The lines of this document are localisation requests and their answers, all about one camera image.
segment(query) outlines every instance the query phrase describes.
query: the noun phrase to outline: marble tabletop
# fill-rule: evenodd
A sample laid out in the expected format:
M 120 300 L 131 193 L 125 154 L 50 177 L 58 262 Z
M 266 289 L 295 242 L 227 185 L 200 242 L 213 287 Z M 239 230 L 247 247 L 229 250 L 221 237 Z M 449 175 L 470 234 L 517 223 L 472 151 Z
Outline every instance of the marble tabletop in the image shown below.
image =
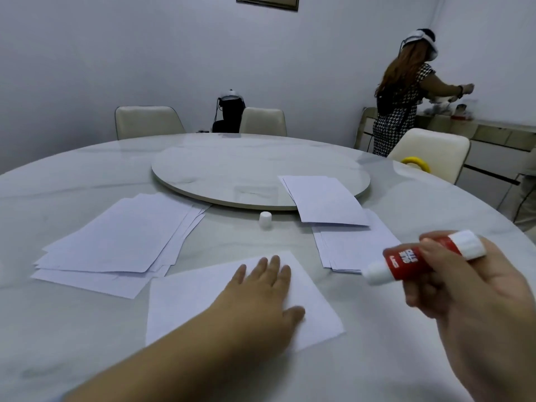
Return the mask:
M 165 189 L 151 163 L 189 138 L 197 136 L 104 143 L 0 176 L 0 400 L 45 401 L 144 346 L 148 287 L 127 300 L 28 277 L 47 244 L 121 198 Z M 372 154 L 308 143 L 345 155 L 370 174 L 360 202 L 401 241 L 435 229 L 473 229 L 497 243 L 536 288 L 536 248 L 479 199 Z M 273 220 L 274 228 L 264 231 L 258 211 L 212 206 L 170 274 L 290 250 L 347 333 L 262 367 L 218 400 L 470 401 L 450 370 L 435 324 L 405 305 L 400 284 L 372 288 L 359 276 L 324 270 L 312 231 L 297 212 L 275 213 Z
M 152 169 L 172 190 L 239 209 L 297 210 L 278 176 L 335 177 L 354 196 L 370 184 L 361 165 L 321 143 L 251 134 L 185 135 Z

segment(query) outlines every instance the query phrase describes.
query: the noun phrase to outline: houndstooth dress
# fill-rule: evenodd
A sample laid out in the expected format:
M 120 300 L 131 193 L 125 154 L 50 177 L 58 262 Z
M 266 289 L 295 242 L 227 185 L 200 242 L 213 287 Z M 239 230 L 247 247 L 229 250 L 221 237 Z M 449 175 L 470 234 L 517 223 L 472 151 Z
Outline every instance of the houndstooth dress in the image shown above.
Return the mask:
M 424 63 L 419 70 L 415 83 L 409 88 L 401 103 L 407 104 L 415 101 L 420 93 L 419 83 L 424 80 L 426 76 L 434 73 L 435 71 L 432 67 L 427 63 Z M 409 115 L 400 130 L 398 130 L 398 128 L 400 122 L 404 119 L 407 110 L 406 108 L 395 109 L 393 113 L 388 116 L 378 115 L 372 132 L 374 134 L 373 154 L 387 157 L 387 155 L 391 153 L 394 146 L 398 144 L 398 141 L 400 141 L 407 130 L 413 128 L 415 116 L 417 115 L 417 104 L 418 102 L 415 102 L 414 107 L 410 108 Z

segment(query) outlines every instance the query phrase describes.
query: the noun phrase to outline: chair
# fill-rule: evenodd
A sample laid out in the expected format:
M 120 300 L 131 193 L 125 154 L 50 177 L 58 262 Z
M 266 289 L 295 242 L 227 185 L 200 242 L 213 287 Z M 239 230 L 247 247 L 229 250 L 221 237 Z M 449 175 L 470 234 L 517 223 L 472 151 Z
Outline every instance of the chair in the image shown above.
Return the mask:
M 430 173 L 455 184 L 464 165 L 471 141 L 466 137 L 420 128 L 406 132 L 387 158 L 401 162 L 416 156 L 430 166 Z
M 286 137 L 285 114 L 281 110 L 247 107 L 242 114 L 240 134 Z
M 177 112 L 171 107 L 131 106 L 115 110 L 117 139 L 184 134 Z

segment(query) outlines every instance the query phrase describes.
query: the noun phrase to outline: yellow object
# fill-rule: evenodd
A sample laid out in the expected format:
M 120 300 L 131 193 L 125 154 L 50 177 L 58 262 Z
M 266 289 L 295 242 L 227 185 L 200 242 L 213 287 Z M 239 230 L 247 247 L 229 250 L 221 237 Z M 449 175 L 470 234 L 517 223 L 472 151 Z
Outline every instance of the yellow object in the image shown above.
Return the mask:
M 426 163 L 425 161 L 423 161 L 420 158 L 417 158 L 416 156 L 409 156 L 409 157 L 407 157 L 405 159 L 402 159 L 401 162 L 404 163 L 405 165 L 407 165 L 408 163 L 414 163 L 419 168 L 421 168 L 421 170 L 423 170 L 424 172 L 431 173 L 430 172 L 430 167 L 428 166 L 428 163 Z

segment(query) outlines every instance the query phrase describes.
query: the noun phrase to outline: framed picture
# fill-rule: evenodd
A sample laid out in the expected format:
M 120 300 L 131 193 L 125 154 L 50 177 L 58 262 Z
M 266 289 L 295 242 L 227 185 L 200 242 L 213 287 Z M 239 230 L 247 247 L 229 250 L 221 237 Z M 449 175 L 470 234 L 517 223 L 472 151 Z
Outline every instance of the framed picture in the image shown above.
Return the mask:
M 237 3 L 250 3 L 264 5 L 267 7 L 290 9 L 298 11 L 300 0 L 236 0 Z

